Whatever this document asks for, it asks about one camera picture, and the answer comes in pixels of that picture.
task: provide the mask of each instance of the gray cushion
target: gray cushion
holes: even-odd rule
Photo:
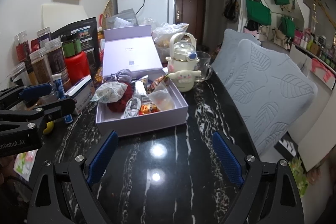
[[[287,54],[243,39],[234,55],[232,77],[225,88],[261,154],[308,109],[317,87]]]
[[[232,76],[232,67],[236,59],[235,52],[239,41],[242,39],[249,39],[258,45],[261,44],[260,41],[249,33],[236,32],[232,29],[226,29],[224,31],[223,45],[214,63],[212,63],[214,71],[217,73],[218,77],[222,79],[224,84],[227,83]]]

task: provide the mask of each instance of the white cutting board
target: white cutting board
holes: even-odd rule
[[[65,3],[42,4],[42,25],[43,28],[50,27],[51,32],[87,18],[84,7],[81,5]]]

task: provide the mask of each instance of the open box lid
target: open box lid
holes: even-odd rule
[[[131,72],[162,69],[150,25],[104,30],[104,36],[103,77],[122,69]]]

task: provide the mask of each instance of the glass mug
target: glass mug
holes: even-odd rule
[[[197,58],[199,58],[199,62],[196,65],[195,70],[201,71],[201,76],[195,77],[195,83],[201,83],[205,80],[208,80],[212,75],[212,67],[210,66],[210,54],[206,52],[197,51]]]

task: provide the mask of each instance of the green jar lid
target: green jar lid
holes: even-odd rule
[[[82,51],[78,33],[62,36],[61,41],[65,57],[74,56]]]

